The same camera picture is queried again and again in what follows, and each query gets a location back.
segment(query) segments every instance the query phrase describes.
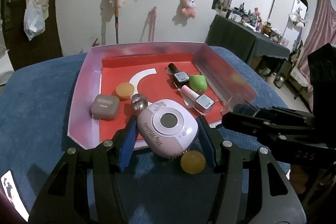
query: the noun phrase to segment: pink nail polish bottle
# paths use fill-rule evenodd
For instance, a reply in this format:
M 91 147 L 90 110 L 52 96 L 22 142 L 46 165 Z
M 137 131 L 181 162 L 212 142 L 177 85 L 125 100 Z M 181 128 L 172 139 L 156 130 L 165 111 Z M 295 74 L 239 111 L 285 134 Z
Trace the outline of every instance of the pink nail polish bottle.
M 215 102 L 210 97 L 205 94 L 199 95 L 186 85 L 181 87 L 180 92 L 192 100 L 194 102 L 194 109 L 203 115 L 209 113 L 211 108 L 215 105 Z

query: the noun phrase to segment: green squishy ball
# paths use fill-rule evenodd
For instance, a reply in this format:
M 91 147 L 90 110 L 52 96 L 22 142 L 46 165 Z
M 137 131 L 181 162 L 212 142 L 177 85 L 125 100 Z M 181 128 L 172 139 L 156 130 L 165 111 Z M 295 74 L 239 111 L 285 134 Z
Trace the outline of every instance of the green squishy ball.
M 189 76 L 190 88 L 198 94 L 206 92 L 208 85 L 204 75 L 191 75 Z

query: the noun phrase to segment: red surface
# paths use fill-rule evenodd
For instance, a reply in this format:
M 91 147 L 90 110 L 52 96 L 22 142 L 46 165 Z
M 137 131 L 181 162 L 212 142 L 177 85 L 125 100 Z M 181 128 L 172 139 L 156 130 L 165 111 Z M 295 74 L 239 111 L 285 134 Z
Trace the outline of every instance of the red surface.
M 166 68 L 169 63 L 174 63 L 180 71 L 188 75 L 199 75 L 200 72 L 193 65 L 194 54 L 160 54 L 133 57 L 118 57 L 102 59 L 102 80 L 101 93 L 115 95 L 117 85 L 122 82 L 129 82 L 138 72 L 155 68 L 156 74 L 144 77 L 138 84 L 138 92 L 148 97 L 150 102 L 160 99 L 171 99 L 185 106 L 179 91 L 168 75 Z M 221 120 L 222 102 L 208 86 L 205 93 L 215 101 L 213 109 L 205 116 L 209 123 Z M 194 117 L 199 113 L 193 108 L 187 108 Z M 111 139 L 118 129 L 125 128 L 125 125 L 132 115 L 131 100 L 120 101 L 118 114 L 112 121 L 100 120 L 100 141 Z

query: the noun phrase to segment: white wardrobe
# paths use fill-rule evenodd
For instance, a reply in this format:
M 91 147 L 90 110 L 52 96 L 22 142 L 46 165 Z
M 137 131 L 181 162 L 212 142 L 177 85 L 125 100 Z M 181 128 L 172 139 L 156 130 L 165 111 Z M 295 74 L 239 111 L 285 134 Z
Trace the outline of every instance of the white wardrobe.
M 289 14 L 301 8 L 300 15 L 305 18 L 307 7 L 300 0 L 274 0 L 269 14 L 272 29 L 277 29 L 279 34 L 289 40 L 287 48 L 292 51 L 300 29 L 289 19 Z

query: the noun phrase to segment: door handle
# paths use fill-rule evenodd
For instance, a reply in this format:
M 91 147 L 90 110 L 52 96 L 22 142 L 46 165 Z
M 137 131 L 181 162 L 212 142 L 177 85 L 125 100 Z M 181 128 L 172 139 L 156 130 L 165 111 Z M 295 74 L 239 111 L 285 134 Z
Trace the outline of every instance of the door handle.
M 13 27 L 11 22 L 11 6 L 13 3 L 19 0 L 4 0 L 4 18 L 3 18 L 3 26 L 4 30 L 8 31 Z

